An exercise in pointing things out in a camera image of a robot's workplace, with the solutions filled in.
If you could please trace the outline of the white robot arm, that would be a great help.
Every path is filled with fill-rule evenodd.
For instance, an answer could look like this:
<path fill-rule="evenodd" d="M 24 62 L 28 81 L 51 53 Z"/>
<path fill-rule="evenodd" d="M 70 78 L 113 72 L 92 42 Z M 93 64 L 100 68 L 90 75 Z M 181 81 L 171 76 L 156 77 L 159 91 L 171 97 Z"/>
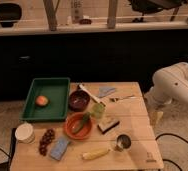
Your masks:
<path fill-rule="evenodd" d="M 155 127 L 163 116 L 162 108 L 177 100 L 188 106 L 188 63 L 179 62 L 157 70 L 153 86 L 144 94 L 150 124 Z"/>

